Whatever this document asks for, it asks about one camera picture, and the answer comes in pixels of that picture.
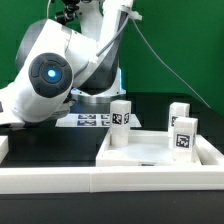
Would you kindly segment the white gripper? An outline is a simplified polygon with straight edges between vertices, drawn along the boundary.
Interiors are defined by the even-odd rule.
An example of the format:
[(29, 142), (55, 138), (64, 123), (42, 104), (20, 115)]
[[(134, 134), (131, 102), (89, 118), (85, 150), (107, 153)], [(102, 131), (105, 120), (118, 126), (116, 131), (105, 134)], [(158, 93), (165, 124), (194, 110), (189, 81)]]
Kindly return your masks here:
[(23, 127), (25, 123), (12, 111), (13, 87), (14, 84), (10, 83), (5, 88), (0, 89), (0, 126), (19, 128)]

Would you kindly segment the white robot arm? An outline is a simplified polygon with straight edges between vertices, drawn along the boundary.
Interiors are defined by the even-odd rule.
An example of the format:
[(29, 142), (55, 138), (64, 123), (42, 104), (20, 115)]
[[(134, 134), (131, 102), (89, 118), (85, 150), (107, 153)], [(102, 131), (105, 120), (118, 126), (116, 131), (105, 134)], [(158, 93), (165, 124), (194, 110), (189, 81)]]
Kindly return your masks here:
[(66, 116), (84, 96), (123, 94), (118, 51), (134, 0), (62, 0), (54, 19), (33, 23), (16, 55), (18, 74), (0, 89), (0, 126), (24, 127)]

